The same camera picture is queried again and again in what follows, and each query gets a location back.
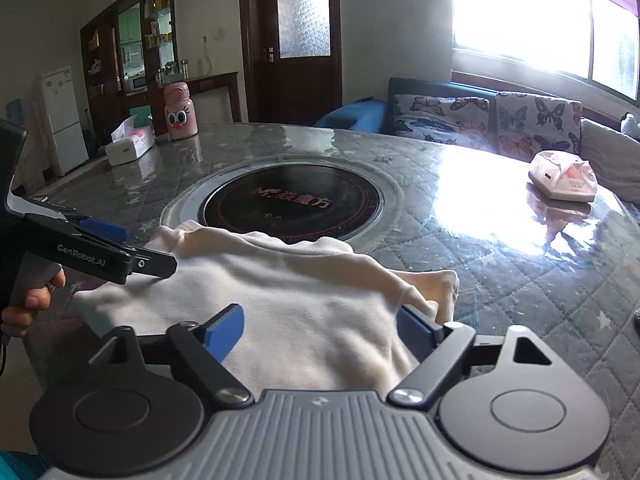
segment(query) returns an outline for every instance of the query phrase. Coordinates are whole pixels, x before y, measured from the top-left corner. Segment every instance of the blue sofa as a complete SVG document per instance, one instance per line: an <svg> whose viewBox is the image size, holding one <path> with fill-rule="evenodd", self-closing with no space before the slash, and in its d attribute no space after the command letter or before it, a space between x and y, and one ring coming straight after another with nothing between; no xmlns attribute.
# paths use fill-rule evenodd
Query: blue sofa
<svg viewBox="0 0 640 480"><path fill-rule="evenodd" d="M430 95L434 97L482 97L489 100L489 130L497 129L495 91L458 83L438 83L420 79L392 77L389 80L386 103L366 98L338 108L320 119L314 126L335 130L354 130L371 134L393 135L393 97L396 94Z"/></svg>

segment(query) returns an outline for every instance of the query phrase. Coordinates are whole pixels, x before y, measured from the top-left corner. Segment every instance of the white wall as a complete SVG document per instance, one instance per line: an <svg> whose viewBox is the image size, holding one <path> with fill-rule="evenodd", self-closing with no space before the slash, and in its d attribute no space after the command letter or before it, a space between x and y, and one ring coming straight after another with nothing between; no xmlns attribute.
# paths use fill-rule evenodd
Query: white wall
<svg viewBox="0 0 640 480"><path fill-rule="evenodd" d="M522 62L456 48L453 50L452 68L456 72L501 79L577 100L587 108L617 121L627 112L640 118L640 109L604 90L563 74L532 68Z"/></svg>
<svg viewBox="0 0 640 480"><path fill-rule="evenodd" d="M82 58L80 28L117 0L0 0L0 116L4 105L22 99L25 127L30 132L24 153L38 153L42 168L49 167L47 155L37 132L31 108L38 76L42 72L71 65L74 74L78 115L87 126L88 108ZM197 74L198 59L203 59L202 36L207 35L212 73L239 72L241 109L246 118L242 45L238 0L175 0L178 58L190 60L191 75ZM198 96L198 120L231 120L225 92Z"/></svg>
<svg viewBox="0 0 640 480"><path fill-rule="evenodd" d="M451 81L452 0L340 0L345 102L392 76Z"/></svg>

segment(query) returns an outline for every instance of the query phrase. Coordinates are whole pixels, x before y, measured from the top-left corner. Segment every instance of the folded shirt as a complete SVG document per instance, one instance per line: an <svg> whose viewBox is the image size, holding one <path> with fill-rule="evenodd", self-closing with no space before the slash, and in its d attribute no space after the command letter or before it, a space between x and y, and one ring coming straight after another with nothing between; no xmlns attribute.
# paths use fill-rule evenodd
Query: folded shirt
<svg viewBox="0 0 640 480"><path fill-rule="evenodd" d="M133 274L77 292L74 307L100 336L123 324L146 335L239 303L244 334L223 364L257 397L267 388L385 396L418 364L398 337L399 307L444 323L458 294L453 270L388 270L334 238L287 245L187 221L158 228L147 247L176 257L172 277Z"/></svg>

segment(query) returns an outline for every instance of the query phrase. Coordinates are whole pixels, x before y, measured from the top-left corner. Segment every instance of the fingernail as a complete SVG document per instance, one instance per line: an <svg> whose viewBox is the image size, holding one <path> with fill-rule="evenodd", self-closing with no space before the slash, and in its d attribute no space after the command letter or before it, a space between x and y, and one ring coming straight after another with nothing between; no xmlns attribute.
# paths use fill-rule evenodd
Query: fingernail
<svg viewBox="0 0 640 480"><path fill-rule="evenodd" d="M24 304L27 308L36 308L38 306L38 298L35 296L29 296Z"/></svg>

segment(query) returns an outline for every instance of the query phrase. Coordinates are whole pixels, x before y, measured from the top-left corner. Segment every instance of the white plush toy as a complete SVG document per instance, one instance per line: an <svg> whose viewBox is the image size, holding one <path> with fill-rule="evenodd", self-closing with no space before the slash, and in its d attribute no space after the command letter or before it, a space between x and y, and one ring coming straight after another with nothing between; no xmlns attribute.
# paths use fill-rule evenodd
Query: white plush toy
<svg viewBox="0 0 640 480"><path fill-rule="evenodd" d="M626 118L620 124L620 131L632 139L640 140L640 124L638 124L633 114L626 115Z"/></svg>

